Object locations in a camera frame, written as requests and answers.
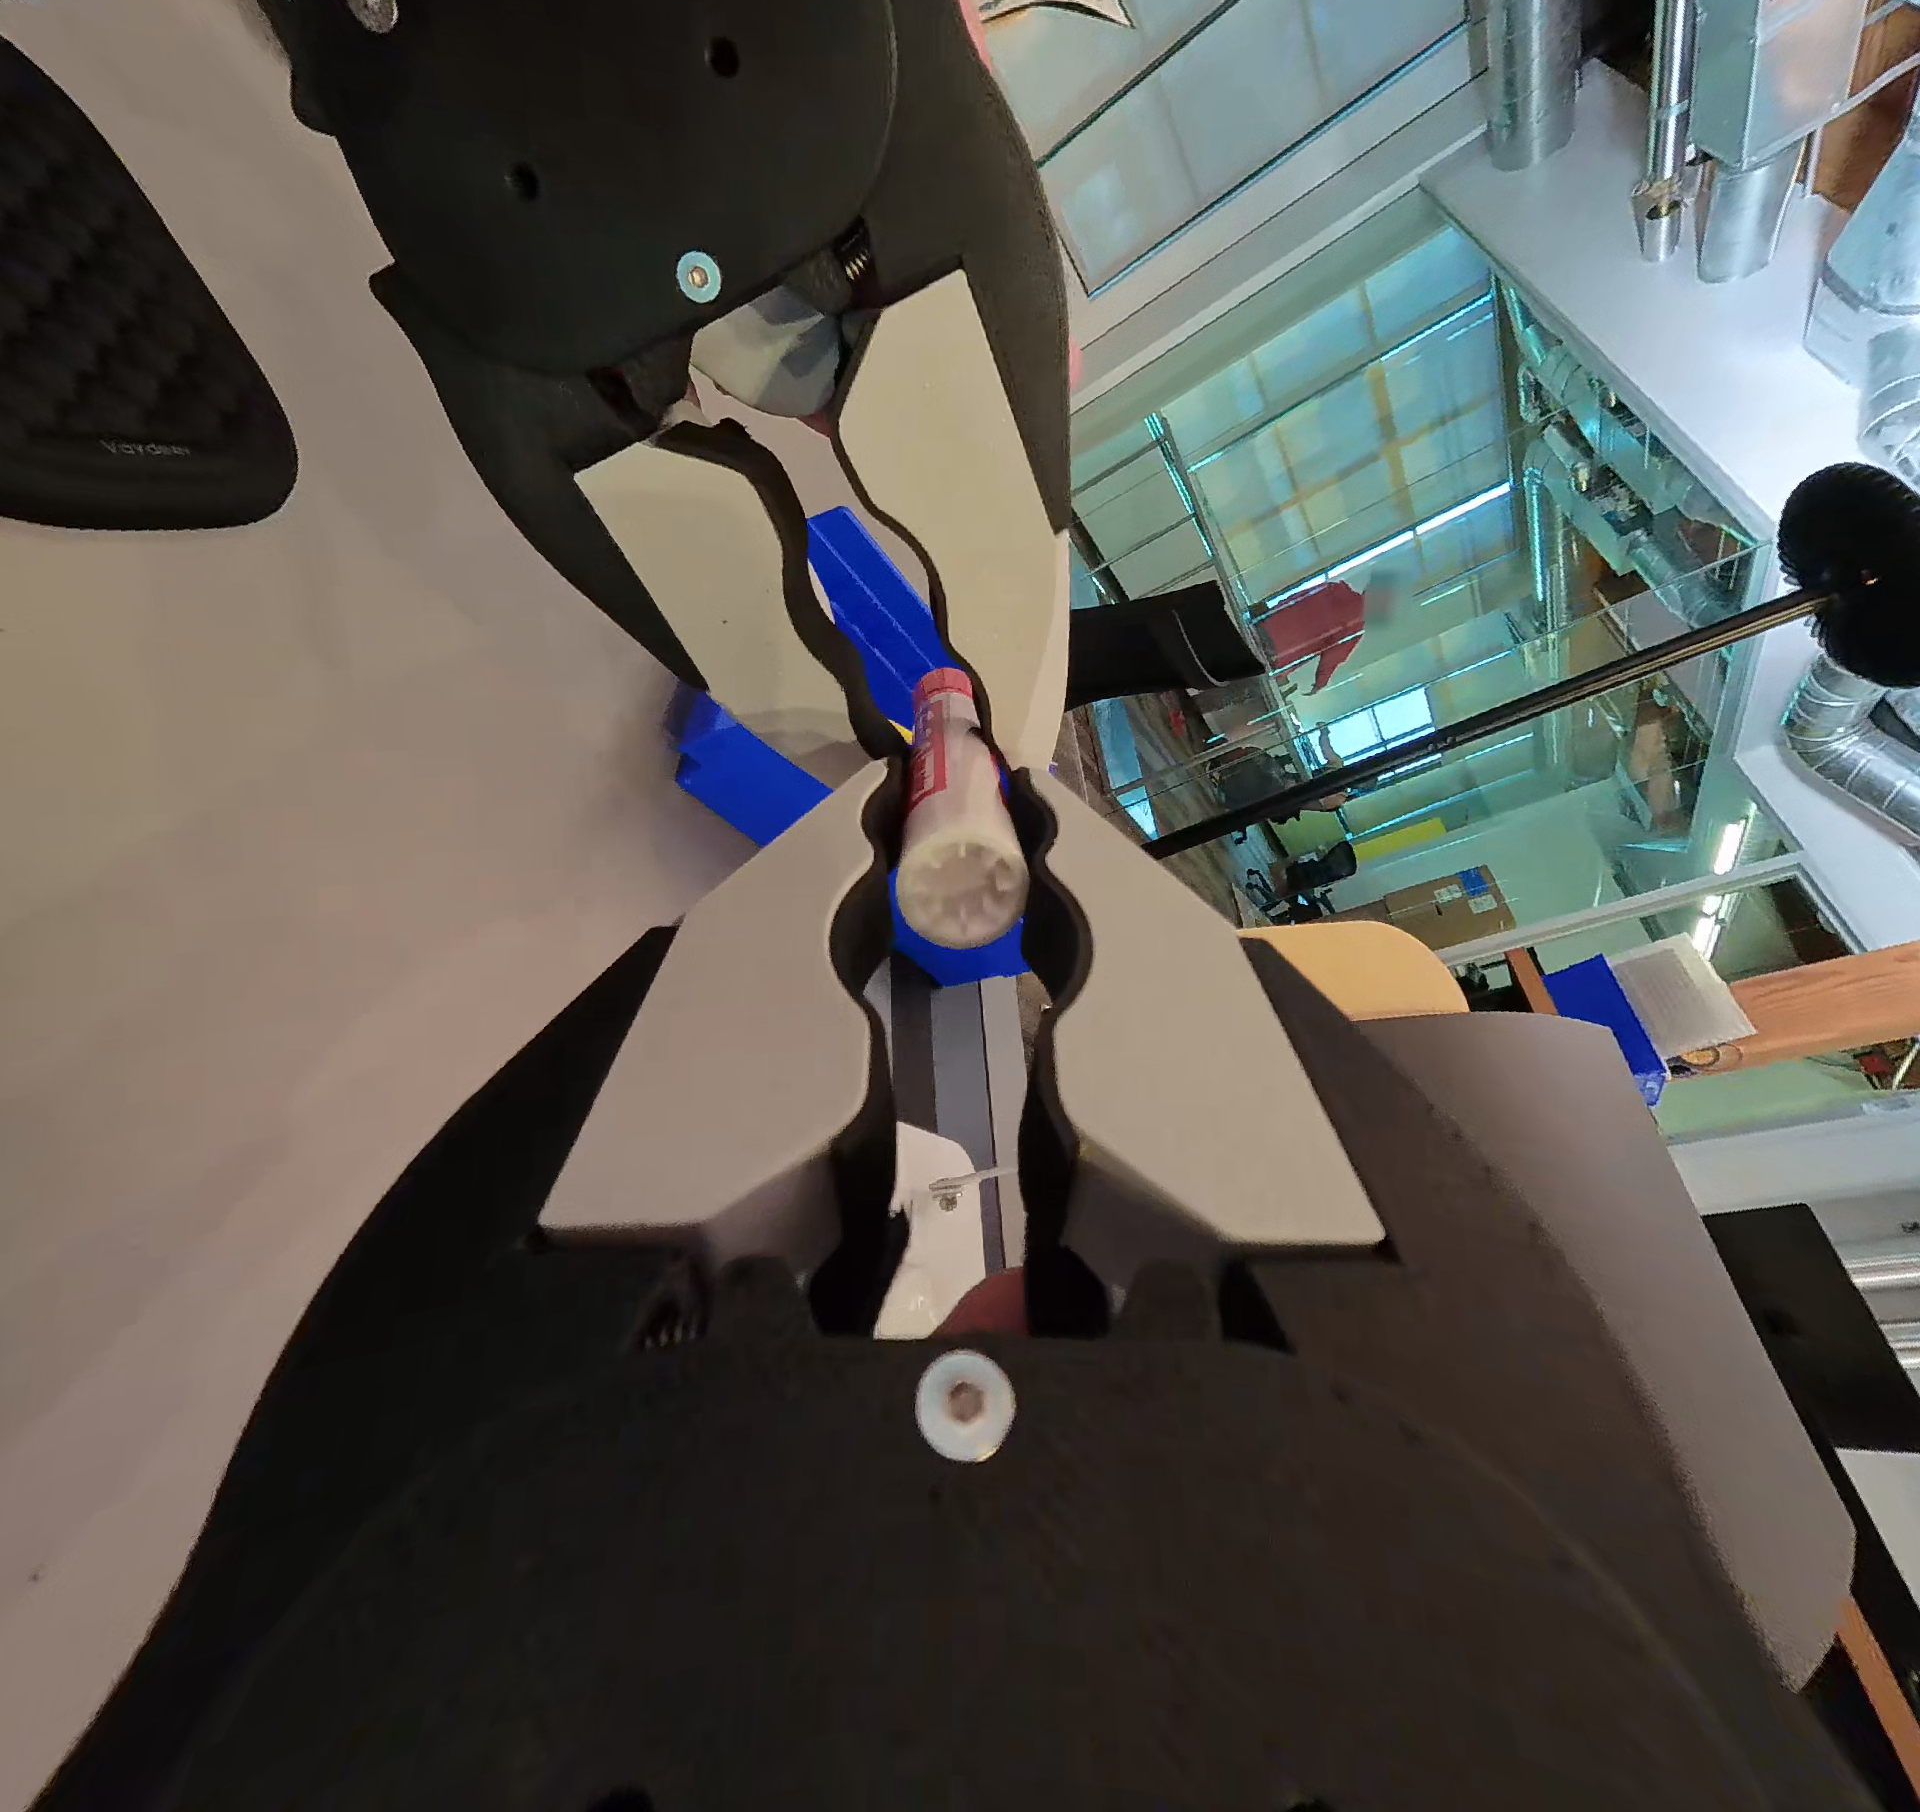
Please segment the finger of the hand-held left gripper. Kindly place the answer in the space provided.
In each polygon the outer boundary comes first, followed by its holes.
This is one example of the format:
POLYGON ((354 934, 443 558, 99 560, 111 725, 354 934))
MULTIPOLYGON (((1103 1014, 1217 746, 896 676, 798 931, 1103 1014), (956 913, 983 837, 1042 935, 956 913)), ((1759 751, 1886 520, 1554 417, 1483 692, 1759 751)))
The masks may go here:
POLYGON ((798 766, 907 757, 907 736, 810 570, 781 459, 744 427, 679 417, 583 473, 608 527, 704 692, 798 766))
POLYGON ((832 444, 859 500, 919 554, 998 757, 1045 771, 1066 704, 1066 535, 963 272, 874 315, 832 406, 832 444))

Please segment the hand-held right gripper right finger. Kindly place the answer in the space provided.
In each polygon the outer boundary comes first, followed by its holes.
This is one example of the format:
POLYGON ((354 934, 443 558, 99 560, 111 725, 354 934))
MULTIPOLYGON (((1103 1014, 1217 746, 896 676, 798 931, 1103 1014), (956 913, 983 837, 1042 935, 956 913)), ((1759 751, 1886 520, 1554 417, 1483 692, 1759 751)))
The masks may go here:
POLYGON ((1008 804, 1045 995, 1017 1143, 1029 1333, 1103 1335, 1160 1263, 1214 1299, 1257 1257, 1376 1253, 1246 943, 1051 774, 1009 774, 1008 804))

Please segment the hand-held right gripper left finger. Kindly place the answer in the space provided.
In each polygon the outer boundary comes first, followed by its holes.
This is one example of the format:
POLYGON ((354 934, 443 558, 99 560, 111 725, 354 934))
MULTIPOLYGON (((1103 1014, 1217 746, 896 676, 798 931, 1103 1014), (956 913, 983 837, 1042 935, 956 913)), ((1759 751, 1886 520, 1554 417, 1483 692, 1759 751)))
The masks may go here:
POLYGON ((541 1202, 553 1241, 665 1242, 705 1277, 777 1257, 886 1296, 896 1114, 863 991, 889 955, 902 764, 866 764, 670 931, 541 1202))

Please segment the long blue bin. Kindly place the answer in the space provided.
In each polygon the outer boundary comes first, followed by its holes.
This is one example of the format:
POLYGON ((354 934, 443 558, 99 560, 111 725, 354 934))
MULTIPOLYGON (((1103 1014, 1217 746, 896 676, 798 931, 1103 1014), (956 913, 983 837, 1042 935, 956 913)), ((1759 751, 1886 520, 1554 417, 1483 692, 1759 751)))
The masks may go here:
MULTIPOLYGON (((907 731, 919 679, 951 666, 924 596, 845 508, 808 520, 808 564, 835 625, 859 654, 878 713, 907 731)), ((677 788, 756 847, 781 837, 829 800, 825 780, 750 733, 704 692, 679 692, 670 740, 677 746, 677 788)), ((893 952, 944 991, 1024 973, 1018 925, 990 946, 944 949, 893 913, 893 952)))

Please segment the red and white marker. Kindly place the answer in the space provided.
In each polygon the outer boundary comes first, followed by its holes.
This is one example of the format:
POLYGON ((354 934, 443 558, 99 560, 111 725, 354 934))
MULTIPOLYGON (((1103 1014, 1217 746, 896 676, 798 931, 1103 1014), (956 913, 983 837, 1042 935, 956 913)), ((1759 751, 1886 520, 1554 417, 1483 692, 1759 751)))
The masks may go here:
POLYGON ((951 666, 929 670, 916 684, 893 876, 902 925, 944 952, 978 952, 1018 925, 1024 892, 1024 850, 978 721, 972 676, 951 666))

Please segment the black cloth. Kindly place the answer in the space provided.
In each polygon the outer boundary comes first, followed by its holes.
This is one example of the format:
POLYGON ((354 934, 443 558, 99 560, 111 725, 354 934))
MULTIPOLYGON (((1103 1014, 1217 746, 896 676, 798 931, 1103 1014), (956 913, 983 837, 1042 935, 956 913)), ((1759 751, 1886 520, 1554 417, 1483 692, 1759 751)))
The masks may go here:
POLYGON ((1075 605, 1066 621, 1066 710, 1196 694, 1266 675, 1217 582, 1147 600, 1075 605))

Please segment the closed cardboard box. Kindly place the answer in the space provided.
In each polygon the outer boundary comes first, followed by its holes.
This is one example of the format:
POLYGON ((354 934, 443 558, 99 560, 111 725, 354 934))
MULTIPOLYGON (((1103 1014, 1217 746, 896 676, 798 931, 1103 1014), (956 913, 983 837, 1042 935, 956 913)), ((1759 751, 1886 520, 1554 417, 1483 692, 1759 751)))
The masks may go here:
POLYGON ((1483 864, 1396 888, 1384 895, 1379 913, 1396 931, 1409 934, 1430 952, 1451 952, 1476 938, 1504 938, 1518 931, 1518 919, 1483 864))

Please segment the grey and tan chair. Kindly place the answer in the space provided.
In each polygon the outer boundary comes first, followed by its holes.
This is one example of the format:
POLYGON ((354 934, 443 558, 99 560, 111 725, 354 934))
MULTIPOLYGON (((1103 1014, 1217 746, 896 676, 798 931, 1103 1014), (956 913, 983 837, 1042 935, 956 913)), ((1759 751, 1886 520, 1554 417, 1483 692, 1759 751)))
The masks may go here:
POLYGON ((1507 1178, 1658 1418, 1688 1503, 1792 1689, 1840 1640, 1856 1531, 1609 1031, 1467 1010, 1384 925, 1239 934, 1293 965, 1507 1178))

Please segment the small blue bin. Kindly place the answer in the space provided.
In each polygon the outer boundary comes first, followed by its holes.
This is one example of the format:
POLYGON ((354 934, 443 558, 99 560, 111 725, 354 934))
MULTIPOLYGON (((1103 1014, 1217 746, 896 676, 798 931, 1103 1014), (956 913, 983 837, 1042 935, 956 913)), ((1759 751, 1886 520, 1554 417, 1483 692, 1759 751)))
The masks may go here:
POLYGON ((1667 1090, 1667 1059, 1658 1052, 1609 961, 1589 958, 1545 973, 1545 986, 1554 1014, 1612 1035, 1637 1095, 1649 1110, 1658 1110, 1667 1090))

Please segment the white mesh sheet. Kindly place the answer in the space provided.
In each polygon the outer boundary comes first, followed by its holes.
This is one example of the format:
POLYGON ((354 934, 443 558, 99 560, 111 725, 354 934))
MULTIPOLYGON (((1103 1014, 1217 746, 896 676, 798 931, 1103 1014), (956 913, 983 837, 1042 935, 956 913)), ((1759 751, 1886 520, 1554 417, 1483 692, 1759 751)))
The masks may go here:
POLYGON ((1615 958, 1606 970, 1658 1059, 1713 1056, 1756 1035, 1732 986, 1691 935, 1667 935, 1615 958))

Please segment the black carbon pattern pad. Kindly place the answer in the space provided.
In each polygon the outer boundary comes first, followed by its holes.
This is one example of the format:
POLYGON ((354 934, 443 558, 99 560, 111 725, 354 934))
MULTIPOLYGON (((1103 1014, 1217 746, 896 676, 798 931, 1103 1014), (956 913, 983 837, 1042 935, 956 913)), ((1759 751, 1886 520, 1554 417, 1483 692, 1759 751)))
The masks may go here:
POLYGON ((3 520, 248 527, 297 469, 275 388, 152 199, 3 46, 3 520))

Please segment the wooden desk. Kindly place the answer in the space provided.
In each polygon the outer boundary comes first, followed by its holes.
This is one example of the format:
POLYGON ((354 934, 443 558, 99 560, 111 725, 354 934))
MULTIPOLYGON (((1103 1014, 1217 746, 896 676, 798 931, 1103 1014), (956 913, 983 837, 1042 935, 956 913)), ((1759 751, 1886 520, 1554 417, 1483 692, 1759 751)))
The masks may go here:
MULTIPOLYGON (((1527 1008, 1554 1014, 1533 952, 1498 952, 1498 961, 1522 991, 1527 1008)), ((1713 1056, 1670 1059, 1667 1080, 1671 1072, 1726 1075, 1916 1037, 1916 943, 1792 965, 1729 986, 1756 1035, 1713 1056)))

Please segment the black pole stand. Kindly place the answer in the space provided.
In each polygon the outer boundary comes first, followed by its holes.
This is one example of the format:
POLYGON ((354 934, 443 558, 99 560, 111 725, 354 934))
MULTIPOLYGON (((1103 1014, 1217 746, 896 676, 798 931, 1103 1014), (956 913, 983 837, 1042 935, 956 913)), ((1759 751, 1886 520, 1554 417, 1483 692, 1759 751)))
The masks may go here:
POLYGON ((1214 840, 1230 840, 1252 827, 1311 812, 1331 792, 1397 777, 1433 757, 1591 704, 1789 622, 1811 622, 1817 646, 1868 687, 1892 692, 1916 687, 1916 491, 1905 479, 1864 462, 1826 466, 1800 479, 1783 508, 1776 560, 1789 590, 1767 603, 1621 654, 1461 721, 1430 725, 1339 768, 1160 836, 1144 843, 1144 853, 1154 861, 1172 861, 1214 840))

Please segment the silver ventilation duct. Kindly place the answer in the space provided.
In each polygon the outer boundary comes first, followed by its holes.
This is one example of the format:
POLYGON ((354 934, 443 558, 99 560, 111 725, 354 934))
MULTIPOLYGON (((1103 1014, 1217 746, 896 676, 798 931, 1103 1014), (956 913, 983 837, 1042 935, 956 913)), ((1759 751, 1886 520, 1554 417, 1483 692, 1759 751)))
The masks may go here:
POLYGON ((1571 143, 1579 0, 1483 0, 1483 146, 1521 174, 1571 143))
POLYGON ((1883 690, 1817 651, 1783 710, 1783 748, 1892 840, 1916 847, 1916 690, 1883 690))

